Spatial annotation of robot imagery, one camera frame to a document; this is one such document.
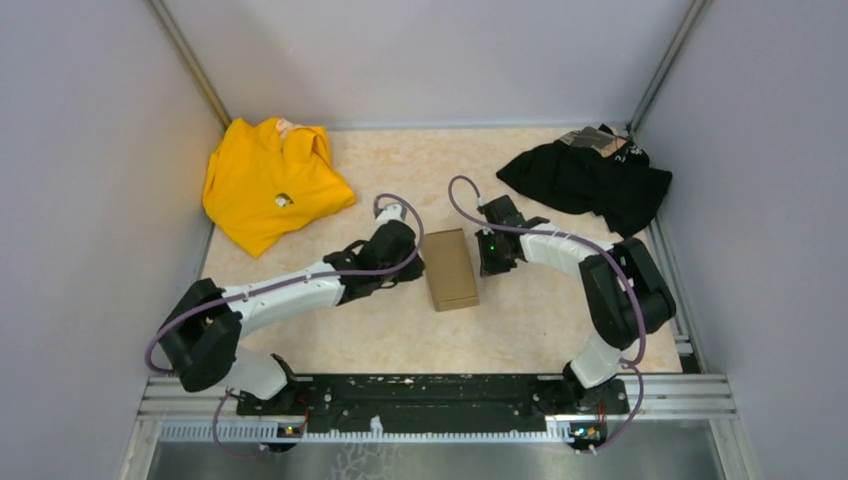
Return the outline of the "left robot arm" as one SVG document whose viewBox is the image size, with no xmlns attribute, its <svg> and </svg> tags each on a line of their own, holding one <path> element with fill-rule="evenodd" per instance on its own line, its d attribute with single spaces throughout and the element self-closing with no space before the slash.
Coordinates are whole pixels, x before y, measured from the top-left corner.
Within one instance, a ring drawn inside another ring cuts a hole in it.
<svg viewBox="0 0 848 480">
<path fill-rule="evenodd" d="M 300 388 L 278 355 L 241 346 L 260 329 L 314 310 L 337 307 L 423 274 L 416 234 L 399 220 L 301 271 L 256 284 L 195 282 L 155 338 L 188 393 L 227 386 L 260 399 L 277 414 L 292 411 Z"/>
</svg>

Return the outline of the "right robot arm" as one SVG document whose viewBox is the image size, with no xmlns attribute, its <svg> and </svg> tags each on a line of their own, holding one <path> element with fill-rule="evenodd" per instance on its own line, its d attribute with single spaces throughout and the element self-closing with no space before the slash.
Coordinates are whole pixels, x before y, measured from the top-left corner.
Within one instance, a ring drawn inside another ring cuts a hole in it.
<svg viewBox="0 0 848 480">
<path fill-rule="evenodd" d="M 602 385 L 618 372 L 634 343 L 656 332 L 677 313 L 671 291 L 647 246 L 639 239 L 596 243 L 530 219 L 507 195 L 478 207 L 487 225 L 475 233 L 480 275 L 507 273 L 519 261 L 549 266 L 581 281 L 594 332 L 563 370 L 563 398 L 576 412 L 590 411 Z"/>
</svg>

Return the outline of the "brown cardboard box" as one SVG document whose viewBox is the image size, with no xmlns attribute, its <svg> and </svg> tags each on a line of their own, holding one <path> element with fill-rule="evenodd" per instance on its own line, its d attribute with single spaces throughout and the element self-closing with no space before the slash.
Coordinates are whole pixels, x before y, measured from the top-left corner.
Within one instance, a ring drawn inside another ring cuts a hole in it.
<svg viewBox="0 0 848 480">
<path fill-rule="evenodd" d="M 421 255 L 436 312 L 469 308 L 480 303 L 471 256 L 462 229 L 427 233 L 423 239 Z"/>
</svg>

